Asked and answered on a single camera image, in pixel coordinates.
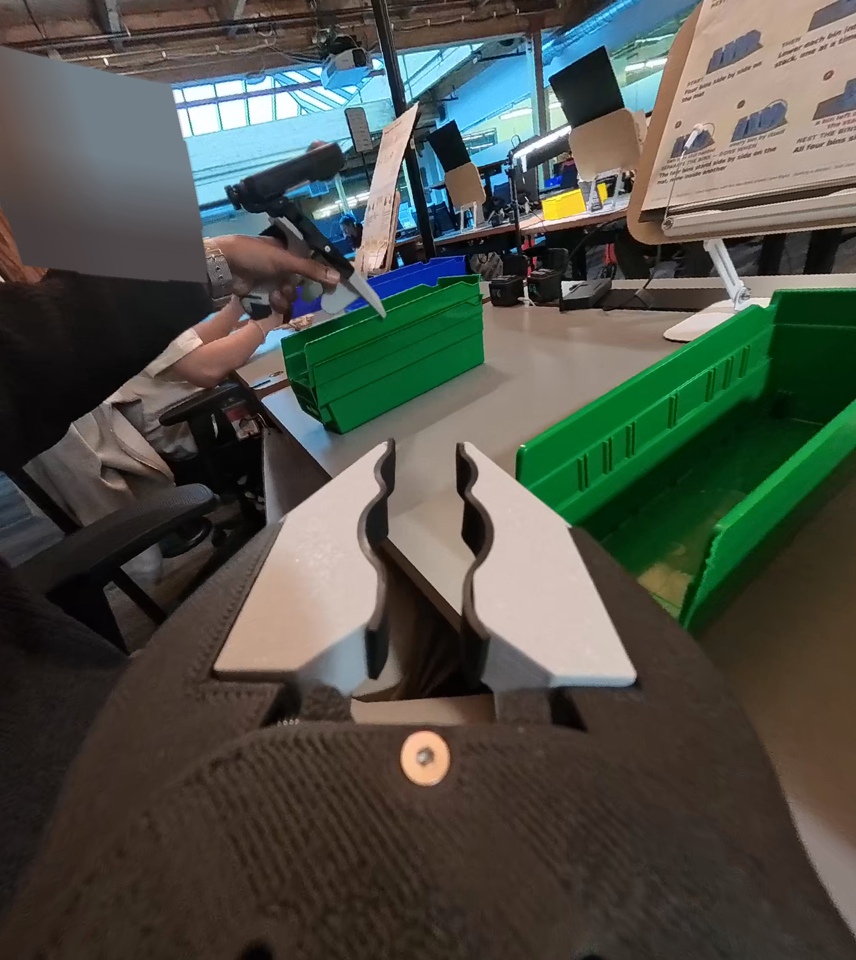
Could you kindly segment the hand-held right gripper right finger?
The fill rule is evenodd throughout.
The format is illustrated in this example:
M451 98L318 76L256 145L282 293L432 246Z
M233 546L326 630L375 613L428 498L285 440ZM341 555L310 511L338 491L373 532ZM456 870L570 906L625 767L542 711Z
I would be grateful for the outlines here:
M579 532L482 453L457 444L468 673L495 694L627 689L637 671L579 550Z

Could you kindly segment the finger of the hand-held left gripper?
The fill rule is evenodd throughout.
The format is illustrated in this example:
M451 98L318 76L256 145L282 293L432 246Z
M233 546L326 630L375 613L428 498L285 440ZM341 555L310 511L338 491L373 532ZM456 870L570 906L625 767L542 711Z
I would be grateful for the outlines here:
M354 275L353 262L346 259L316 223L302 212L276 215L276 228L285 237L287 248L301 258L312 258L337 271L342 282Z
M386 307L367 279L354 270L352 264L348 264L348 267L349 269L342 273L338 285L331 292L321 296L321 311L330 316L336 316L346 311L353 302L362 300L372 307L380 318L386 318Z

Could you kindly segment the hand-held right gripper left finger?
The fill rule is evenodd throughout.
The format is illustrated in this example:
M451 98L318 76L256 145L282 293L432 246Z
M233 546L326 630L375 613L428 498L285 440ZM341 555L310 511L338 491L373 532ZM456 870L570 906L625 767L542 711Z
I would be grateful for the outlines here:
M214 661L222 680L352 695L388 656L387 539L396 444L384 440L282 520Z

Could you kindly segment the person's left forearm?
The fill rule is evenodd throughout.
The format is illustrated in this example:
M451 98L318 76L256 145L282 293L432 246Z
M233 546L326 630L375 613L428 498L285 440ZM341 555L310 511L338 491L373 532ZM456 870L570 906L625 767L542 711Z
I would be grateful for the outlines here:
M211 307L193 282L50 270L2 283L0 472L55 445Z

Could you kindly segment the grey desk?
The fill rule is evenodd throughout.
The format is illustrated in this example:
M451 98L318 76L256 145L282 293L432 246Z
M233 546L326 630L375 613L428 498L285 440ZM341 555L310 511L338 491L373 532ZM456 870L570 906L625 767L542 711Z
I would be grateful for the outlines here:
M678 315L483 307L482 366L344 436L289 388L271 419L326 474L395 438L388 552L453 627L470 553L455 444L512 473L521 443L676 348ZM764 741L821 879L856 933L856 474L701 636Z

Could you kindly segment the person's left hand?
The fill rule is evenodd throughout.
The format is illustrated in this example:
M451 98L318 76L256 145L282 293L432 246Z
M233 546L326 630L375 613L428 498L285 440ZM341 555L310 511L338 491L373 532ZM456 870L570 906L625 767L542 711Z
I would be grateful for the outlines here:
M311 258L301 258L268 237L225 235L214 237L234 278L234 294L244 313L254 319L290 313L300 282L320 284L331 292L340 282L336 270Z

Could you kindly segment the blue plastic bin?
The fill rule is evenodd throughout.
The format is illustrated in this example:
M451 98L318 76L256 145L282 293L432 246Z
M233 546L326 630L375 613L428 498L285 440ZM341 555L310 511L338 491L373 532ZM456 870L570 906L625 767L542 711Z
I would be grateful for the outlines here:
M467 275L466 258L462 255L435 257L428 262L412 263L388 273L373 276L369 283L374 292L384 300L388 296L405 292L414 286L434 286L440 279ZM356 297L348 306L347 312L361 309L366 302ZM297 319L321 311L321 298L311 301L298 299L291 308L291 318Z

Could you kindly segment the silver wristwatch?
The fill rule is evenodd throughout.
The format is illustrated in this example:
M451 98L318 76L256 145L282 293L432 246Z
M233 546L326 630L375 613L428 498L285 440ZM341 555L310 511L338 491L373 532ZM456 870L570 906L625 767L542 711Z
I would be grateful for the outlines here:
M215 238L204 237L207 288L216 309L225 306L234 294L234 278L230 266Z

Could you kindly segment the black monitor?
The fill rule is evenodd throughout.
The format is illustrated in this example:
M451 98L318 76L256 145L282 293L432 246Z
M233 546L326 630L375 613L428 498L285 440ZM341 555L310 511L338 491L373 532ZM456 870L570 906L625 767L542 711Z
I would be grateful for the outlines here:
M443 174L451 173L471 162L469 150L455 121L449 121L432 131L428 142Z

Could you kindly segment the flat black case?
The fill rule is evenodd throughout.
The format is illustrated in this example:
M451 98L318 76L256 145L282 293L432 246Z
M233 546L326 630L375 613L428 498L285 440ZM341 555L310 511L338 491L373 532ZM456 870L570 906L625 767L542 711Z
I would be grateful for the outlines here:
M561 291L558 298L560 311L566 313L599 308L611 293L612 282L610 278L573 282L570 288L564 288Z

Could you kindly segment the person's upper body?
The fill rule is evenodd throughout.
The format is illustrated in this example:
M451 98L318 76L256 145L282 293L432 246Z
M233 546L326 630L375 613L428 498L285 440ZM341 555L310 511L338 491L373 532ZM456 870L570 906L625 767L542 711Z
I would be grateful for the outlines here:
M125 665L0 555L0 916L49 839L66 777Z

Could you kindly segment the white board stand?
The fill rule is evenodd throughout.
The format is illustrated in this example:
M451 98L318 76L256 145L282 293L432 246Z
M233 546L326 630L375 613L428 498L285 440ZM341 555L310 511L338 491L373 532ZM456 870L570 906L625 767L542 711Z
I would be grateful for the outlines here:
M701 251L709 258L718 284L684 289L684 294L704 294L711 299L697 310L686 305L689 317L669 327L664 338L673 344L687 344L749 306L768 306L774 295L782 291L856 289L855 270L834 270L839 251L853 239L856 226L768 234L758 243L754 267L737 262L733 241L704 241Z

